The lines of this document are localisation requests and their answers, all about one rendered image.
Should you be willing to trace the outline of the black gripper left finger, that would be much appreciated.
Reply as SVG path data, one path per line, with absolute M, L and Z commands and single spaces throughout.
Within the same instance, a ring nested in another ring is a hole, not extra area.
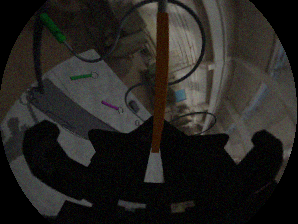
M 153 116 L 140 124 L 130 133 L 102 131 L 90 129 L 90 144 L 96 151 L 113 153 L 113 155 L 129 156 L 136 159 L 137 172 L 141 181 L 145 180 L 146 164 L 148 164 L 150 147 L 152 147 Z

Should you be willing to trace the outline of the orange long handle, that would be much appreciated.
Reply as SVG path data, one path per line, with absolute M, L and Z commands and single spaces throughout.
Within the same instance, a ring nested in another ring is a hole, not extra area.
M 152 152 L 158 153 L 161 147 L 162 128 L 166 107 L 166 95 L 168 95 L 168 67 L 169 67 L 169 14 L 166 12 L 168 0 L 158 0 L 157 4 L 157 45 L 156 45 L 156 87 L 154 87 L 154 111 Z

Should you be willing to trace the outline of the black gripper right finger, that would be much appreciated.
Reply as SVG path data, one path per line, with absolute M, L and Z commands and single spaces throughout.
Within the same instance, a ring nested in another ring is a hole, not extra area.
M 164 119 L 160 153 L 165 183 L 174 183 L 173 176 L 176 175 L 178 168 L 184 164 L 190 152 L 226 147 L 229 139 L 229 135 L 225 135 L 225 133 L 188 136 L 188 133 L 185 135 L 184 132 L 173 127 L 168 120 Z

